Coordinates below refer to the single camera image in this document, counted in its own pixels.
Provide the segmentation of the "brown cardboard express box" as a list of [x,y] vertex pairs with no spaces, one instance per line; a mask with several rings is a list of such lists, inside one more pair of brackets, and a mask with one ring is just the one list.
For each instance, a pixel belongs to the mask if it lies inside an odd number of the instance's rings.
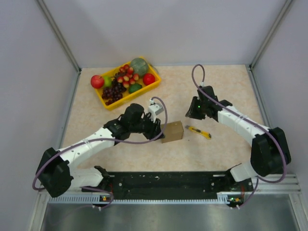
[[167,123],[162,143],[178,141],[183,138],[184,129],[181,121]]

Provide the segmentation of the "yellow utility knife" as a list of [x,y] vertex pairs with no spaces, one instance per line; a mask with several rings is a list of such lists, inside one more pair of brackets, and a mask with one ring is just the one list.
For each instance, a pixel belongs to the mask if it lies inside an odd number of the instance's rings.
[[193,127],[193,126],[189,126],[189,125],[186,125],[185,128],[191,132],[194,132],[194,133],[197,133],[203,137],[205,137],[206,139],[210,140],[212,138],[211,134],[208,133],[208,132],[205,132],[205,131],[202,131],[200,129],[197,129],[196,127]]

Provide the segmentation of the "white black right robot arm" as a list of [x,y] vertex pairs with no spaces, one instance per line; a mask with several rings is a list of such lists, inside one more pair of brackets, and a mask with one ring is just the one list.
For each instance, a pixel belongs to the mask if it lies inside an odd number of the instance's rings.
[[224,183],[229,190],[237,190],[243,180],[249,178],[286,174],[291,156],[281,128],[260,125],[239,112],[229,101],[219,101],[211,86],[199,86],[197,93],[186,117],[198,120],[212,118],[233,129],[251,146],[250,159],[226,171]]

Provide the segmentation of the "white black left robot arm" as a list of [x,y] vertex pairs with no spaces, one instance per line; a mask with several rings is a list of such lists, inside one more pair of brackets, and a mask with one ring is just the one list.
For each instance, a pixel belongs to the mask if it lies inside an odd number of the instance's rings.
[[161,121],[157,116],[164,111],[160,103],[150,102],[148,112],[132,103],[118,118],[105,123],[98,131],[69,147],[47,149],[36,171],[36,179],[52,198],[70,189],[95,187],[104,191],[109,186],[108,173],[102,167],[88,169],[77,167],[94,154],[127,143],[132,133],[143,134],[147,142],[163,138]]

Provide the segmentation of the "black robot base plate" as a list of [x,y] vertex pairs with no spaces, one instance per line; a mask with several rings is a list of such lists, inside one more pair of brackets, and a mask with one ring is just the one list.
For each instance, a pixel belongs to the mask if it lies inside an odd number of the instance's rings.
[[252,181],[233,182],[222,171],[109,172],[97,189],[112,192],[116,200],[216,199],[219,192],[242,195]]

